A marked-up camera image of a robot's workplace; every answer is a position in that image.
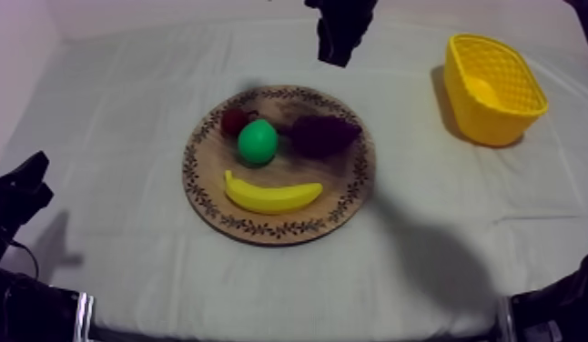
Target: white fabric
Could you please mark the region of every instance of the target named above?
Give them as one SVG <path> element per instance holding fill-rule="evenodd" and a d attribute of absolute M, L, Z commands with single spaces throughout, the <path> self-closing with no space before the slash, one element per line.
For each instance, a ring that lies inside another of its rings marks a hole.
<path fill-rule="evenodd" d="M 450 134 L 447 29 L 374 22 L 350 65 L 316 60 L 312 20 L 155 28 L 67 46 L 0 173 L 38 149 L 56 196 L 18 234 L 42 279 L 95 295 L 96 322 L 156 337 L 404 339 L 487 328 L 493 295 L 544 287 L 588 253 L 588 62 L 518 45 L 550 102 L 516 146 Z M 188 204 L 181 160 L 213 106 L 310 86 L 364 120 L 376 196 L 315 242 L 261 248 Z M 405 225 L 401 215 L 413 222 Z M 29 271 L 24 254 L 4 265 Z"/>

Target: toy banana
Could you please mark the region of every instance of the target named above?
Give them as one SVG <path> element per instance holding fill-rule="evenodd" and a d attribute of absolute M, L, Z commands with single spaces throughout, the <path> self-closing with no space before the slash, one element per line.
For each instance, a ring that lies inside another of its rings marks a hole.
<path fill-rule="evenodd" d="M 277 215 L 297 211 L 321 194 L 320 183 L 265 188 L 253 186 L 226 171 L 226 195 L 237 205 L 255 213 Z"/>

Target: wooden plate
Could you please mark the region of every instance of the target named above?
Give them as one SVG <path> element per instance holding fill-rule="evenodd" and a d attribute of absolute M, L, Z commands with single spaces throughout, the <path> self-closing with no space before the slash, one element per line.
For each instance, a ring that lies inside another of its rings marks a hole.
<path fill-rule="evenodd" d="M 238 161 L 236 139 L 220 130 L 222 114 L 233 107 L 256 110 L 275 126 L 304 115 L 340 116 L 361 126 L 363 133 L 347 151 L 324 160 L 296 156 L 287 139 L 280 138 L 279 151 L 267 166 L 248 168 Z M 339 100 L 302 86 L 264 86 L 231 97 L 205 116 L 188 140 L 183 164 L 188 200 L 216 230 L 255 245 L 286 246 L 325 236 L 356 213 L 372 189 L 375 149 L 360 118 Z M 225 170 L 256 186 L 320 182 L 324 191 L 295 213 L 251 213 L 227 198 Z"/>

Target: plastic basket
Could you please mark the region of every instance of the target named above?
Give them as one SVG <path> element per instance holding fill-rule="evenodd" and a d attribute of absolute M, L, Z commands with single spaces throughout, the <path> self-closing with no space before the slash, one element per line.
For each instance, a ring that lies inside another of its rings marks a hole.
<path fill-rule="evenodd" d="M 449 40 L 444 82 L 461 132 L 484 145 L 515 142 L 547 111 L 547 99 L 523 58 L 485 36 Z"/>

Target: toy fruit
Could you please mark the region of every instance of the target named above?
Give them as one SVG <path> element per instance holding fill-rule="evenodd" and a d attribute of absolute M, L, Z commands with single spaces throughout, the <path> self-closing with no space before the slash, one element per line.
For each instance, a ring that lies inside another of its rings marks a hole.
<path fill-rule="evenodd" d="M 249 124 L 249 115 L 240 108 L 227 109 L 222 115 L 222 132 L 228 136 L 237 137 Z"/>
<path fill-rule="evenodd" d="M 277 215 L 307 206 L 321 194 L 320 183 L 264 188 L 253 186 L 226 171 L 226 195 L 237 205 L 255 213 Z"/>
<path fill-rule="evenodd" d="M 301 116 L 284 133 L 301 155 L 323 158 L 351 145 L 362 128 L 336 116 Z"/>
<path fill-rule="evenodd" d="M 266 164 L 277 151 L 277 132 L 267 120 L 256 120 L 238 135 L 238 151 L 251 164 Z"/>

